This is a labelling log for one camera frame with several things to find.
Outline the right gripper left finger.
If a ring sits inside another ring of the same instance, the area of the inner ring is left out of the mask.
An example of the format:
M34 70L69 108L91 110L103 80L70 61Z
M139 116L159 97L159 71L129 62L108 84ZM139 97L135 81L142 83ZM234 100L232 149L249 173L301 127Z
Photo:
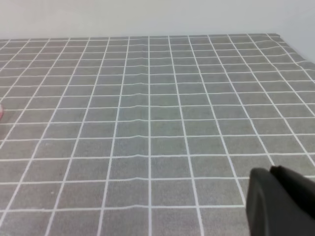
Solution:
M252 236L315 234L315 219L294 202L270 169L251 170L246 214Z

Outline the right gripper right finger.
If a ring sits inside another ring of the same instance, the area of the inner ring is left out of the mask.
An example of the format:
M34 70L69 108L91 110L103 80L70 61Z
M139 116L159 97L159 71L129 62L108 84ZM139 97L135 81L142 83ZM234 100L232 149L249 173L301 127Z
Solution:
M294 202L314 219L315 183L283 166L272 166L270 173L278 180Z

